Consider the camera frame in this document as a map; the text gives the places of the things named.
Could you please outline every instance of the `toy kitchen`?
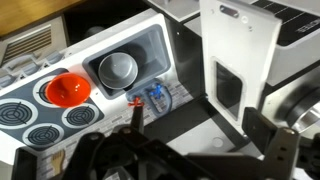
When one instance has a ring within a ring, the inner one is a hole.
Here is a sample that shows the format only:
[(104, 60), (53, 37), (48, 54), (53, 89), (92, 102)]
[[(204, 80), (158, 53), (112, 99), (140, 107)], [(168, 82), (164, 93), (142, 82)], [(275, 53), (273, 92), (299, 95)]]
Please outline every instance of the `toy kitchen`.
[[(128, 103), (138, 96), (145, 102), (145, 134), (181, 153), (238, 151), (249, 144), (242, 129), (246, 107), (306, 137), (320, 131), (314, 113), (320, 99), (311, 98), (320, 97), (320, 53), (314, 48), (320, 44), (320, 9), (312, 8), (319, 3), (145, 3), (153, 9), (69, 47), (61, 43), (61, 18), (1, 41), (1, 161), (13, 164), (16, 149), (23, 147), (36, 157), (36, 178), (50, 179), (56, 175), (50, 164), (55, 152), (65, 150), (65, 168), (83, 135), (107, 137), (117, 125), (129, 124)], [(32, 39), (50, 45), (41, 53), (38, 48), (19, 54), (32, 47)], [(138, 72), (129, 87), (113, 89), (101, 80), (101, 63), (115, 53), (135, 60)], [(81, 76), (91, 87), (89, 98), (75, 107), (54, 105), (46, 94), (48, 84), (65, 73)], [(196, 138), (203, 140), (199, 146)]]

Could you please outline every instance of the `white door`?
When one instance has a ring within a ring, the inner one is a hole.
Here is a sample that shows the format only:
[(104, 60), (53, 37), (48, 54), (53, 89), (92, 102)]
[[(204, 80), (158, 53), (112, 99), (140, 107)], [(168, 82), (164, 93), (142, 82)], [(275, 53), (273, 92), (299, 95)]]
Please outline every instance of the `white door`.
[(200, 0), (209, 102), (242, 133), (245, 107), (258, 107), (281, 20), (240, 1)]

